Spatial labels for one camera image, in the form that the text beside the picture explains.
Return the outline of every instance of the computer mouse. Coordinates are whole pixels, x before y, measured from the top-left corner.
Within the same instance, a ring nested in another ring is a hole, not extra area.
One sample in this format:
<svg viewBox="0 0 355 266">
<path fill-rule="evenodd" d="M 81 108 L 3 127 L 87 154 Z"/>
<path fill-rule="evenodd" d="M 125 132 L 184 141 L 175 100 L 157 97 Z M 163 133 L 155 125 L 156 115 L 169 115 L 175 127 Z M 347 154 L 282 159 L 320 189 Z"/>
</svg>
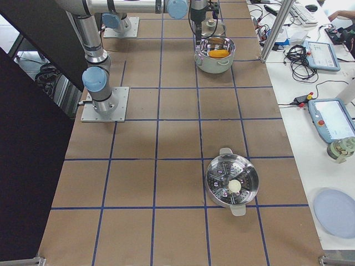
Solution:
<svg viewBox="0 0 355 266">
<path fill-rule="evenodd" d="M 318 7 L 315 4 L 309 4 L 305 6 L 305 8 L 307 8 L 307 10 L 310 12 L 315 12 L 318 10 Z"/>
</svg>

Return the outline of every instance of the cooking pot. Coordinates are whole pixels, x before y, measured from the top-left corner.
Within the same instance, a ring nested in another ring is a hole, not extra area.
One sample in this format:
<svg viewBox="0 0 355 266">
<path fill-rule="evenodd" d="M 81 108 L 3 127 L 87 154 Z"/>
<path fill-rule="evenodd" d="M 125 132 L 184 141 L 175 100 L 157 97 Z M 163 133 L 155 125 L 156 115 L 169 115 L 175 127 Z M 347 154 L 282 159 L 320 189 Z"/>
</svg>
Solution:
<svg viewBox="0 0 355 266">
<path fill-rule="evenodd" d="M 213 202 L 229 208 L 234 216 L 243 216 L 245 204 L 256 196 L 259 181 L 250 161 L 222 148 L 206 170 L 205 187 Z"/>
<path fill-rule="evenodd" d="M 234 42 L 224 36 L 213 36 L 203 39 L 195 49 L 196 65 L 207 73 L 223 73 L 232 66 L 235 49 Z M 229 55 L 224 58 L 211 58 L 209 57 L 209 51 L 212 50 L 227 50 Z"/>
</svg>

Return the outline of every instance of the person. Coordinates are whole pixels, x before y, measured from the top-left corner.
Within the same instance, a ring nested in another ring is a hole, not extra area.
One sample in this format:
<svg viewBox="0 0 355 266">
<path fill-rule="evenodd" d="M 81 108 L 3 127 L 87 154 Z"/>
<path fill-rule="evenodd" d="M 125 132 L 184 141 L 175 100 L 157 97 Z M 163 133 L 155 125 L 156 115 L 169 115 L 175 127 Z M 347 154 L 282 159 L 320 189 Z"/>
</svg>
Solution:
<svg viewBox="0 0 355 266">
<path fill-rule="evenodd" d="M 332 22 L 338 16 L 349 18 L 353 21 L 355 19 L 355 11 L 338 10 L 331 14 L 328 19 L 330 20 L 330 22 Z"/>
</svg>

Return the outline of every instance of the white table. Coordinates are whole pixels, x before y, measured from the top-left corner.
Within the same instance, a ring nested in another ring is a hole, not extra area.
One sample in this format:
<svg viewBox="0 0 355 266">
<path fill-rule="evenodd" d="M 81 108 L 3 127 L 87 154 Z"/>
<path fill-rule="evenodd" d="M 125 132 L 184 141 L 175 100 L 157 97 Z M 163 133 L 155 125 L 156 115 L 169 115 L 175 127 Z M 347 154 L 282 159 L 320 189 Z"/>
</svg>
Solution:
<svg viewBox="0 0 355 266">
<path fill-rule="evenodd" d="M 268 6 L 272 7 L 274 10 L 279 10 L 280 5 L 276 4 L 275 0 L 271 0 L 270 4 L 267 4 Z M 320 26 L 326 25 L 329 22 L 328 17 L 324 13 L 323 9 L 319 6 L 319 4 L 315 0 L 302 0 L 302 4 L 307 5 L 307 4 L 315 4 L 318 6 L 318 10 L 316 12 L 313 12 L 312 15 L 318 20 L 318 25 L 315 27 L 304 27 L 304 26 L 299 26 L 292 24 L 290 27 L 284 27 L 287 30 L 287 34 L 289 37 L 292 37 L 295 33 L 297 32 L 306 32 L 307 33 L 307 38 L 306 40 L 312 40 L 312 41 L 317 41 L 317 42 L 323 42 L 323 43 L 331 43 L 328 35 L 324 31 L 327 26 L 322 27 L 319 29 Z M 259 7 L 263 9 L 263 15 L 265 16 L 268 12 L 265 11 L 264 9 L 264 4 L 258 4 Z M 254 10 L 257 9 L 257 7 L 253 5 L 248 5 L 249 10 Z M 260 15 L 259 11 L 253 11 L 252 16 L 258 17 Z M 287 16 L 287 19 L 285 21 L 285 24 L 290 24 L 291 15 L 289 14 Z M 275 16 L 274 15 L 267 15 L 265 18 L 262 19 L 262 21 L 259 23 L 259 25 L 267 24 L 272 28 L 272 25 L 275 21 Z M 295 18 L 295 23 L 300 24 L 297 18 Z M 285 46 L 285 51 L 288 51 L 293 45 L 296 43 L 291 43 L 291 45 Z M 354 58 L 351 56 L 351 54 L 347 51 L 347 49 L 342 46 L 342 45 L 333 45 L 334 50 L 337 54 L 338 58 L 341 58 L 346 61 L 354 61 Z M 266 62 L 267 63 L 281 63 L 283 62 L 285 55 L 281 51 L 271 51 L 270 55 L 268 56 Z"/>
<path fill-rule="evenodd" d="M 316 4 L 315 0 L 302 0 L 304 5 Z M 280 6 L 271 4 L 273 9 L 278 10 Z M 259 12 L 254 11 L 252 15 L 259 16 Z M 330 39 L 322 27 L 319 26 L 329 23 L 329 20 L 322 8 L 318 5 L 318 11 L 313 13 L 319 21 L 316 27 L 302 27 L 292 25 L 287 27 L 287 33 L 290 37 L 299 31 L 307 31 L 307 40 L 330 43 Z M 275 17 L 268 15 L 260 24 L 272 26 Z M 353 57 L 342 45 L 334 45 L 338 58 L 354 61 Z M 279 104 L 288 104 L 295 97 L 306 95 L 309 92 L 316 93 L 316 84 L 326 80 L 344 80 L 350 82 L 355 78 L 355 63 L 341 63 L 341 70 L 338 72 L 318 71 L 319 79 L 314 84 L 303 84 L 292 79 L 290 62 L 286 60 L 287 65 L 283 64 L 284 53 L 271 51 L 267 59 L 267 69 L 271 79 L 276 99 Z M 347 84 L 327 82 L 319 88 L 319 99 L 334 98 L 342 91 Z M 352 198 L 355 198 L 355 156 L 347 159 L 346 162 L 337 164 L 331 159 L 326 151 L 327 144 L 320 138 L 307 108 L 283 108 L 280 106 L 280 112 L 286 127 L 288 138 L 295 156 L 296 164 L 301 176 L 303 188 L 310 206 L 316 230 L 324 250 L 355 250 L 355 239 L 343 239 L 327 233 L 320 225 L 313 210 L 313 202 L 318 193 L 325 188 L 340 190 Z M 352 117 L 355 117 L 355 107 L 350 103 L 347 110 Z"/>
</svg>

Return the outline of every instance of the metal mounting plate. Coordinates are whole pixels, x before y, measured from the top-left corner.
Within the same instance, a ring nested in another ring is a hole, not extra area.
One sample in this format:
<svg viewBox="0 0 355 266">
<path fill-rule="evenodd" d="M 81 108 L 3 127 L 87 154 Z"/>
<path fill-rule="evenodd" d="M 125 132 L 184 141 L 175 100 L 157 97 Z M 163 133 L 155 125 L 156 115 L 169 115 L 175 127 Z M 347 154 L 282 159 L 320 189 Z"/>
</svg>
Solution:
<svg viewBox="0 0 355 266">
<path fill-rule="evenodd" d="M 124 122 L 126 117 L 129 87 L 113 87 L 112 93 L 118 98 L 118 106 L 112 112 L 99 114 L 92 104 L 85 104 L 81 122 Z"/>
<path fill-rule="evenodd" d="M 135 39 L 138 35 L 138 26 L 139 26 L 139 17 L 129 17 L 131 22 L 131 29 L 125 32 L 124 35 L 121 35 L 115 32 L 113 29 L 106 28 L 104 33 L 104 38 L 116 38 L 116 39 Z"/>
</svg>

